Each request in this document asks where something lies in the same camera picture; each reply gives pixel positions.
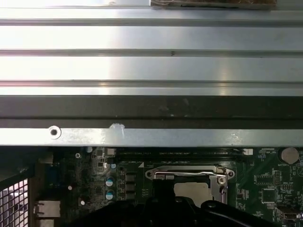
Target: aluminum panel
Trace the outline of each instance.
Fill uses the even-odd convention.
[[[0,65],[0,82],[85,79],[95,86],[106,86],[102,82],[107,81],[303,82],[300,58],[0,57]]]
[[[303,130],[199,129],[0,129],[1,145],[109,147],[280,147],[303,146]]]
[[[301,27],[0,26],[0,34],[0,49],[303,50]]]

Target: metal chassis panel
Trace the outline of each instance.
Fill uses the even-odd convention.
[[[61,9],[0,9],[0,95],[303,96],[298,2],[280,0],[274,11],[163,10],[137,0],[117,1],[115,8],[101,0],[86,6],[65,2]],[[100,5],[107,7],[92,8]],[[303,130],[128,129],[114,124],[119,119],[112,123],[60,128],[56,139],[48,127],[1,128],[0,144],[303,145]]]

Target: capacitor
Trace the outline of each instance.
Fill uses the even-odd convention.
[[[84,206],[85,204],[89,203],[90,197],[89,196],[81,196],[80,197],[80,204]]]
[[[70,185],[68,185],[67,189],[68,189],[69,191],[71,191],[71,190],[75,189],[77,186],[78,186],[77,183],[71,183]]]
[[[280,151],[280,159],[286,164],[292,165],[299,160],[299,152],[296,148],[286,148]]]
[[[113,192],[107,192],[105,195],[105,198],[107,200],[112,200],[114,198],[114,193]]]
[[[107,187],[111,187],[111,186],[113,186],[113,184],[114,184],[114,179],[112,177],[109,177],[105,182],[105,185]]]

